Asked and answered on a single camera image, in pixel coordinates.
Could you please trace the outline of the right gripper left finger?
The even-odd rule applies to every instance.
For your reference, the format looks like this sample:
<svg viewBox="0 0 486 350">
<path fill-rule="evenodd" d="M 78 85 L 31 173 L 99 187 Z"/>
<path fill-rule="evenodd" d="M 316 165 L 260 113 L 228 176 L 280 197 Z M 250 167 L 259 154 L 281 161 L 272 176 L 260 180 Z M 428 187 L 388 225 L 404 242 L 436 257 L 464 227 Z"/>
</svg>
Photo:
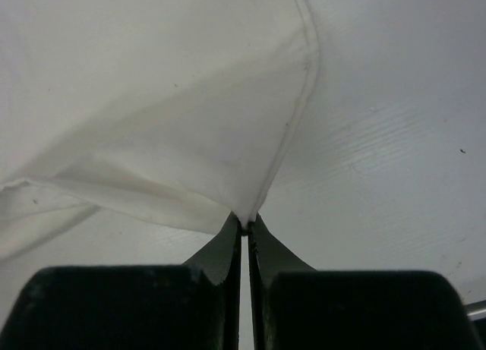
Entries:
<svg viewBox="0 0 486 350">
<path fill-rule="evenodd" d="M 54 266 L 22 288 L 3 349 L 236 349 L 241 223 L 179 265 Z"/>
</svg>

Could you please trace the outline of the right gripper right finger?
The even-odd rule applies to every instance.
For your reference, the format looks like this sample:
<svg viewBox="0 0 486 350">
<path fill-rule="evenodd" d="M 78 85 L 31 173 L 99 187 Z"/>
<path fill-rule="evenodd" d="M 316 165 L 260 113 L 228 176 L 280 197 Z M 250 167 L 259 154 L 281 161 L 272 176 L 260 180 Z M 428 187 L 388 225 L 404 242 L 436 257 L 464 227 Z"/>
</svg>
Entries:
<svg viewBox="0 0 486 350">
<path fill-rule="evenodd" d="M 424 270 L 316 270 L 248 226 L 257 349 L 483 349 L 452 285 Z"/>
</svg>

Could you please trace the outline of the cream white t shirt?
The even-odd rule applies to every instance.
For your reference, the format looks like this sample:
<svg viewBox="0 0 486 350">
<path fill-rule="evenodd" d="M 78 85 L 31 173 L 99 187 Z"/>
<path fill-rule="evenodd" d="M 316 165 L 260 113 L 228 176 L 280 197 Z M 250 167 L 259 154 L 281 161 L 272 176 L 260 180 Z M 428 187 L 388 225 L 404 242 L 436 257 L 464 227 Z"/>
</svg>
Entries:
<svg viewBox="0 0 486 350">
<path fill-rule="evenodd" d="M 319 67 L 307 0 L 1 0 L 1 258 L 96 211 L 253 220 Z"/>
</svg>

